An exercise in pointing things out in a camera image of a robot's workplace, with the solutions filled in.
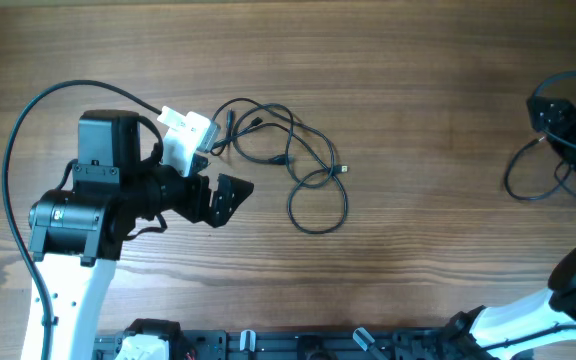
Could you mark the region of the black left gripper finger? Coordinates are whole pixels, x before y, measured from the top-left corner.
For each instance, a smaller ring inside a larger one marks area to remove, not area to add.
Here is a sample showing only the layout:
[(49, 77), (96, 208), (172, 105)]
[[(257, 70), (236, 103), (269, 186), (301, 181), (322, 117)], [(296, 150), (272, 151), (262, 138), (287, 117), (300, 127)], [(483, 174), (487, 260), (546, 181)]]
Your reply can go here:
[(194, 154), (191, 162), (190, 172), (199, 173), (209, 166), (209, 160), (198, 154)]
[(253, 183), (226, 174), (220, 174), (217, 182), (210, 208), (210, 225), (214, 228), (224, 226), (254, 191)]

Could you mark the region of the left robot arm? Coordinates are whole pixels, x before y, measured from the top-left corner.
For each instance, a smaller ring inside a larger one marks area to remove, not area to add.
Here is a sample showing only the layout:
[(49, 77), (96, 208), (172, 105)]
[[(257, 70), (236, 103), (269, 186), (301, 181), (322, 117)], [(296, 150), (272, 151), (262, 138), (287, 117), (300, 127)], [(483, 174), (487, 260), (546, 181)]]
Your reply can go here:
[(30, 209), (29, 250), (40, 277), (22, 348), (25, 359), (87, 359), (100, 311), (136, 221), (172, 210), (191, 223), (225, 225), (253, 192), (225, 174), (211, 190), (193, 159), (209, 151), (219, 127), (194, 112), (163, 107), (153, 154), (140, 156), (140, 129), (150, 120), (132, 111), (89, 110), (79, 119), (73, 187), (47, 191)]

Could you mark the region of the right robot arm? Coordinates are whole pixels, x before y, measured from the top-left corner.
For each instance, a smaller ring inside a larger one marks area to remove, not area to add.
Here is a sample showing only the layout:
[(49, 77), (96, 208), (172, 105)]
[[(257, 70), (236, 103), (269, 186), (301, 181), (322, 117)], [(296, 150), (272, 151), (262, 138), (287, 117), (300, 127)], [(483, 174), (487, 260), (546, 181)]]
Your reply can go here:
[[(532, 128), (576, 171), (576, 107), (566, 99), (533, 95), (527, 108)], [(576, 248), (555, 267), (545, 289), (508, 305), (455, 315), (442, 331), (437, 355), (513, 359), (568, 340), (576, 340)]]

